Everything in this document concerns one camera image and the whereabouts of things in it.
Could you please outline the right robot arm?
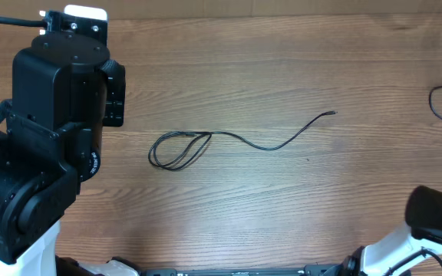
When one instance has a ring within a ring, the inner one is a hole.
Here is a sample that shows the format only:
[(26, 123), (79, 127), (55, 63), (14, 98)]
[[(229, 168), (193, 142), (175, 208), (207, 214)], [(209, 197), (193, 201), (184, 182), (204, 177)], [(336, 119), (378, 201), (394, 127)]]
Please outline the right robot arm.
[(432, 257), (442, 267), (442, 192), (418, 186), (404, 222), (380, 241), (360, 247), (337, 267), (337, 275), (403, 275)]

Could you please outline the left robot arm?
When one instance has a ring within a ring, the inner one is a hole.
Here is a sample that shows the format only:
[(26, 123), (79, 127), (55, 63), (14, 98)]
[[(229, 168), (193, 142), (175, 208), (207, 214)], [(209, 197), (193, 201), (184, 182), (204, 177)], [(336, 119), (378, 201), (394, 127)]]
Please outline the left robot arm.
[(108, 99), (124, 91), (104, 39), (50, 31), (15, 55), (12, 97), (0, 103), (0, 275), (91, 273), (55, 246), (100, 168)]

